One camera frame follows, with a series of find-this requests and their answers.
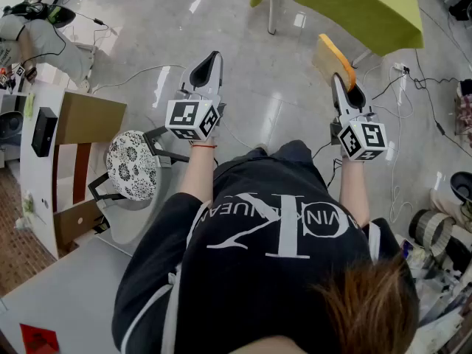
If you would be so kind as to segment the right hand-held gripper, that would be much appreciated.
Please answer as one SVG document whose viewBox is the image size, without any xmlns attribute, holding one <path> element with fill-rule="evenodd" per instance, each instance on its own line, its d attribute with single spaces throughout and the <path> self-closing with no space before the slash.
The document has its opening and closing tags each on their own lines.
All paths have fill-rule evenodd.
<svg viewBox="0 0 472 354">
<path fill-rule="evenodd" d="M 386 130 L 372 109 L 372 99 L 360 83 L 347 92 L 338 73 L 331 77 L 337 116 L 330 123 L 330 144 L 340 145 L 352 162 L 375 159 L 387 149 Z"/>
</svg>

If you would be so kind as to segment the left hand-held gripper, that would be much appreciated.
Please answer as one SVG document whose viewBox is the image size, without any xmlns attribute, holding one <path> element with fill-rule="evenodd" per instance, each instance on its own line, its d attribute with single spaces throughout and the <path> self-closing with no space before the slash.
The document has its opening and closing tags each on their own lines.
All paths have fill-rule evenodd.
<svg viewBox="0 0 472 354">
<path fill-rule="evenodd" d="M 220 87 L 223 58 L 212 51 L 190 73 L 190 83 L 183 83 L 167 104 L 165 127 L 182 140 L 205 142 L 217 127 L 222 113 Z"/>
</svg>

